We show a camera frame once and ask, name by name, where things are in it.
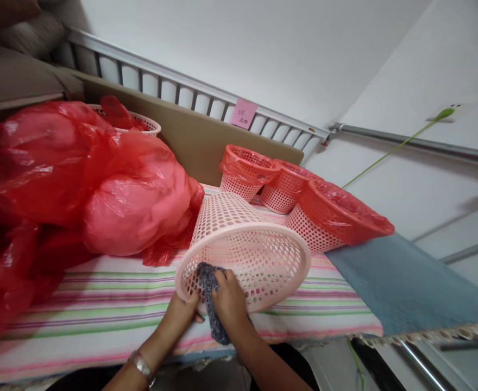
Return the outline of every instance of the green cable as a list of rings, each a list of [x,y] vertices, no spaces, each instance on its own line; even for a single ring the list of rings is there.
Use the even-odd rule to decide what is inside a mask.
[[[355,349],[353,349],[353,346],[351,346],[351,340],[349,338],[348,338],[348,345],[349,345],[349,350],[351,350],[351,354],[353,355],[353,359],[355,360],[355,364],[357,364],[357,372],[358,372],[358,375],[360,376],[362,391],[364,391],[366,380],[364,379],[364,373],[362,372],[362,368],[360,367],[360,364],[358,362],[359,359],[357,358],[357,353],[355,353]]]
[[[367,173],[370,169],[372,169],[373,167],[375,167],[378,163],[380,163],[382,160],[384,160],[385,158],[387,158],[389,155],[395,153],[397,150],[399,150],[400,148],[402,148],[405,144],[407,144],[408,142],[410,142],[412,139],[414,139],[416,136],[418,136],[420,133],[422,133],[424,130],[427,130],[429,129],[431,126],[433,126],[434,124],[436,124],[438,121],[440,121],[442,118],[446,118],[446,117],[449,117],[451,114],[453,114],[455,112],[454,109],[451,109],[451,108],[448,108],[448,109],[444,109],[440,112],[440,114],[438,114],[436,116],[435,119],[433,119],[433,121],[431,121],[429,124],[427,124],[426,126],[424,126],[422,129],[420,129],[418,132],[416,132],[414,135],[412,135],[410,138],[408,138],[406,141],[404,141],[402,144],[400,144],[398,147],[396,147],[395,149],[391,150],[390,152],[388,152],[387,154],[385,154],[383,157],[381,157],[380,159],[378,159],[376,162],[374,162],[371,166],[369,166],[368,168],[366,168],[364,171],[362,171],[359,175],[357,175],[356,177],[354,177],[353,179],[351,179],[348,183],[346,183],[344,186],[342,186],[342,188],[345,188],[347,187],[348,185],[351,185],[351,183],[353,183],[355,180],[357,180],[359,177],[363,176],[365,173]]]

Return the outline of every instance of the sticky note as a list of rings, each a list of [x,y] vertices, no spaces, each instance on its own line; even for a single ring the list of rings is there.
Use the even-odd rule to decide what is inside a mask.
[[[248,129],[258,107],[255,103],[238,98],[230,123]]]

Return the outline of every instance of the striped bed sheet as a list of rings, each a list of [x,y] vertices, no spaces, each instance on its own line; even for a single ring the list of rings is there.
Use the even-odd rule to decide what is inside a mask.
[[[206,197],[219,188],[206,186]],[[286,216],[251,202],[270,222]],[[138,257],[101,256],[69,269],[44,303],[33,305],[0,334],[0,383],[124,362],[156,328],[185,250],[168,267]],[[382,336],[382,324],[325,255],[315,255],[303,284],[286,300],[251,315],[269,343],[313,345],[353,334]],[[209,322],[192,324],[169,361],[192,363],[234,354],[210,336]]]

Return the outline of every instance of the silver bracelet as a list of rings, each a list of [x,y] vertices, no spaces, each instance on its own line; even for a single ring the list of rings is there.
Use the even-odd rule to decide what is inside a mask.
[[[147,378],[148,389],[152,389],[152,385],[156,381],[156,377],[148,367],[148,364],[141,355],[141,353],[139,353],[137,350],[134,350],[130,355],[128,361],[134,364],[136,369],[141,372],[144,377]]]

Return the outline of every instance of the human hand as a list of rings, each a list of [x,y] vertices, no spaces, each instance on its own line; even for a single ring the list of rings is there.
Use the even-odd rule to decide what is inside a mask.
[[[173,345],[184,334],[192,320],[196,323],[204,322],[204,319],[196,312],[198,303],[197,292],[194,292],[186,302],[174,292],[156,331]]]
[[[225,274],[217,270],[214,275],[219,283],[219,292],[212,288],[213,306],[224,329],[230,335],[250,324],[244,291],[230,269],[226,270]]]

